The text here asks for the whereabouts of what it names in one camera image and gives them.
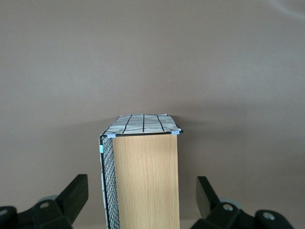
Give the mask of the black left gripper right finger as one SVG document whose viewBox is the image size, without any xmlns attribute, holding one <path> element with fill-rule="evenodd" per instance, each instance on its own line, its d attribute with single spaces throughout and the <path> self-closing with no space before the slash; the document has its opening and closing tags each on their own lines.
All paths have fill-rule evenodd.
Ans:
<svg viewBox="0 0 305 229">
<path fill-rule="evenodd" d="M 197 177 L 196 203 L 201 218 L 193 229 L 293 229 L 280 213 L 259 210 L 254 216 L 245 213 L 233 203 L 221 202 L 207 177 Z"/>
</svg>

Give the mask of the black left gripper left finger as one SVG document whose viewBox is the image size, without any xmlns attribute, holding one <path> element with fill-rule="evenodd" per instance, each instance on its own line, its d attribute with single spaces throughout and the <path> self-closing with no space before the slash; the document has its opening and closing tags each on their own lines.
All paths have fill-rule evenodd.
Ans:
<svg viewBox="0 0 305 229">
<path fill-rule="evenodd" d="M 20 213 L 14 206 L 2 206 L 0 227 L 2 229 L 71 229 L 88 196 L 88 176 L 78 174 L 55 199 L 44 199 Z"/>
</svg>

